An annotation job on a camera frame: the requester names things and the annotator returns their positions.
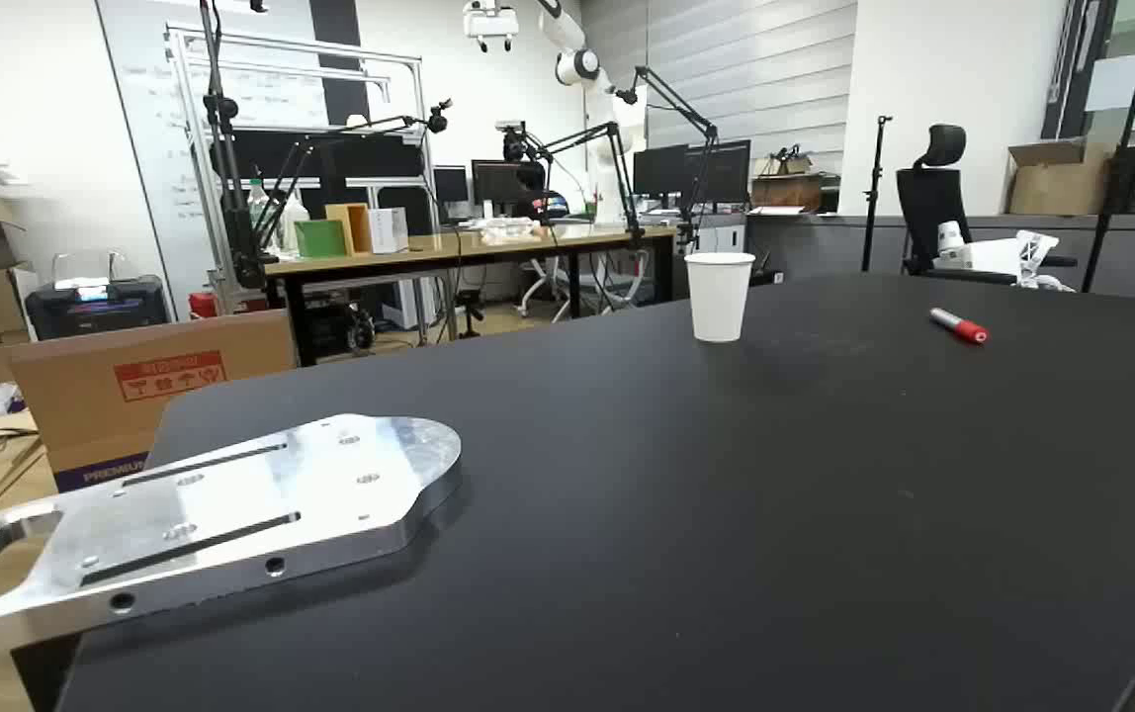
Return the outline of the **red and white marker pen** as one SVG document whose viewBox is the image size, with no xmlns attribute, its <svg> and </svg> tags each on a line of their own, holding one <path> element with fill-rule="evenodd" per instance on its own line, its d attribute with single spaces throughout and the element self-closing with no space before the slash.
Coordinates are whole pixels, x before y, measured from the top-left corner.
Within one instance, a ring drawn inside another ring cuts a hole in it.
<svg viewBox="0 0 1135 712">
<path fill-rule="evenodd" d="M 949 309 L 931 309 L 931 321 L 945 329 L 949 338 L 958 338 L 962 346 L 975 346 L 975 349 L 989 346 L 989 329 L 969 317 L 958 317 Z"/>
</svg>

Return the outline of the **white paper cup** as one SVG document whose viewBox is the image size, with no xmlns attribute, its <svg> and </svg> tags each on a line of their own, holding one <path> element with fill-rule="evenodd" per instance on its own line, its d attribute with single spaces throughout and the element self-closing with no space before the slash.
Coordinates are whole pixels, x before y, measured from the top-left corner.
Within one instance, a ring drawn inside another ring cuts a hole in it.
<svg viewBox="0 0 1135 712">
<path fill-rule="evenodd" d="M 753 255 L 689 255 L 691 338 L 702 346 L 734 346 L 742 332 Z"/>
</svg>

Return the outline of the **black computer monitor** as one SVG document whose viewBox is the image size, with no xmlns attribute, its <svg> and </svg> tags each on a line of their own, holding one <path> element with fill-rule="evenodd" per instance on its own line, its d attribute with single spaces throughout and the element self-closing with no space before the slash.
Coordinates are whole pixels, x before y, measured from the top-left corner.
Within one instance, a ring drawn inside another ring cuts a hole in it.
<svg viewBox="0 0 1135 712">
<path fill-rule="evenodd" d="M 639 197 L 681 194 L 689 202 L 742 202 L 753 142 L 655 147 L 634 154 L 634 192 Z"/>
</svg>

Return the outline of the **wooden desk with black legs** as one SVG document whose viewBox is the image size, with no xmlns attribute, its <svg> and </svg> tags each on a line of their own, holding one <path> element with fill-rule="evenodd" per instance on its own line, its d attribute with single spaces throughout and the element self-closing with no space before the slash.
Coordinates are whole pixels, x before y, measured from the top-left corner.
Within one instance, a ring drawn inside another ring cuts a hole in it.
<svg viewBox="0 0 1135 712">
<path fill-rule="evenodd" d="M 427 272 L 476 270 L 489 263 L 531 263 L 531 256 L 561 256 L 565 285 L 568 285 L 568 317 L 583 313 L 583 255 L 608 255 L 608 249 L 650 249 L 652 256 L 652 296 L 672 296 L 672 256 L 676 256 L 676 229 L 542 229 L 531 242 L 514 247 L 488 247 L 476 229 L 464 233 L 430 233 L 412 239 L 402 255 L 352 255 L 352 256 L 308 256 L 308 263 L 277 263 L 266 270 L 266 296 L 274 309 L 287 313 L 292 349 L 302 365 L 315 365 L 322 354 L 314 349 L 314 317 L 303 304 L 308 288 L 343 288 L 348 280 L 412 280 Z"/>
</svg>

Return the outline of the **black microphone stand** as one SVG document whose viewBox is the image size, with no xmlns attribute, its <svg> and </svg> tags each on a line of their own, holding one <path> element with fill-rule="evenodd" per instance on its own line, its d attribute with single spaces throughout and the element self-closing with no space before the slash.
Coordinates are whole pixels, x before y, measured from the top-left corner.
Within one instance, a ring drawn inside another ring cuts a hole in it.
<svg viewBox="0 0 1135 712">
<path fill-rule="evenodd" d="M 266 285 L 266 256 L 260 256 L 260 233 L 249 214 L 249 197 L 240 194 L 240 168 L 237 168 L 237 103 L 227 94 L 220 82 L 220 9 L 216 0 L 199 0 L 199 20 L 202 20 L 202 49 L 204 49 L 204 126 L 209 126 L 209 160 L 216 175 L 216 208 L 220 208 L 220 225 L 227 225 L 227 247 L 229 247 L 229 266 L 233 280 L 240 288 L 260 288 Z"/>
</svg>

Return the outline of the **black office chair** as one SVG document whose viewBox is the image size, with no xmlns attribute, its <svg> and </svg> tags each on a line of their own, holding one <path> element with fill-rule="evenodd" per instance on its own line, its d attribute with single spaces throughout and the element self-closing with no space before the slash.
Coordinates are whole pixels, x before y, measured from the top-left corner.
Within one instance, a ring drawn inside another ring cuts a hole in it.
<svg viewBox="0 0 1135 712">
<path fill-rule="evenodd" d="M 932 270 L 940 225 L 965 225 L 962 171 L 969 136 L 958 123 L 932 123 L 925 150 L 896 171 L 896 208 L 907 223 L 907 270 Z"/>
</svg>

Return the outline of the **brown cardboard box red label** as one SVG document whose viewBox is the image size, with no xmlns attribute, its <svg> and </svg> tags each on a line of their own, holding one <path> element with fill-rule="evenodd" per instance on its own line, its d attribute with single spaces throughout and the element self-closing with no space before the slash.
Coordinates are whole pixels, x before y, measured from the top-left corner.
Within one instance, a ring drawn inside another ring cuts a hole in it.
<svg viewBox="0 0 1135 712">
<path fill-rule="evenodd" d="M 292 326 L 279 309 L 62 338 L 8 354 L 8 371 L 39 427 L 58 490 L 140 473 L 179 398 L 292 365 Z"/>
</svg>

